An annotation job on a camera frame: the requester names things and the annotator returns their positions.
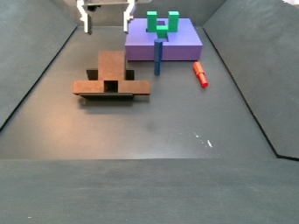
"green u-shaped block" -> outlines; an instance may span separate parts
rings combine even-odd
[[[178,32],[179,27],[179,11],[168,11],[168,25],[158,25],[156,11],[147,12],[147,32],[156,32],[159,39],[167,38],[167,32]]]

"red cylinder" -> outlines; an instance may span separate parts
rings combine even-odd
[[[207,77],[206,77],[206,73],[204,73],[204,70],[203,70],[203,67],[202,67],[202,63],[199,61],[194,62],[192,64],[192,68],[194,68],[194,72],[200,80],[200,85],[203,88],[206,88],[210,83],[208,83],[208,80],[207,80]]]
[[[210,85],[210,83],[207,81],[204,73],[199,73],[196,74],[196,76],[199,77],[202,87],[206,88]]]

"gray floor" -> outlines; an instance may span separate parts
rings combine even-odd
[[[274,158],[258,124],[211,42],[200,62],[203,89],[191,62],[130,62],[138,80],[152,82],[152,95],[134,101],[88,101],[71,93],[98,67],[99,50],[123,50],[120,27],[79,28],[39,85],[0,133],[0,158]]]
[[[1,223],[296,224],[299,164],[0,161]]]

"brown wooden block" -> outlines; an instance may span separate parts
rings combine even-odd
[[[104,92],[104,83],[98,80],[75,80],[72,82],[72,93],[87,94],[87,93],[103,93]]]
[[[124,52],[99,52],[98,79],[122,81],[126,78],[127,57]]]
[[[151,82],[148,80],[120,80],[118,83],[118,92],[134,95],[150,95]]]
[[[150,95],[151,82],[135,80],[134,74],[132,71],[127,73],[124,52],[100,52],[98,80],[75,80],[72,93],[84,97]]]

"blue stick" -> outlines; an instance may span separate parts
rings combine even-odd
[[[154,74],[159,75],[162,71],[164,41],[158,38],[154,41]]]

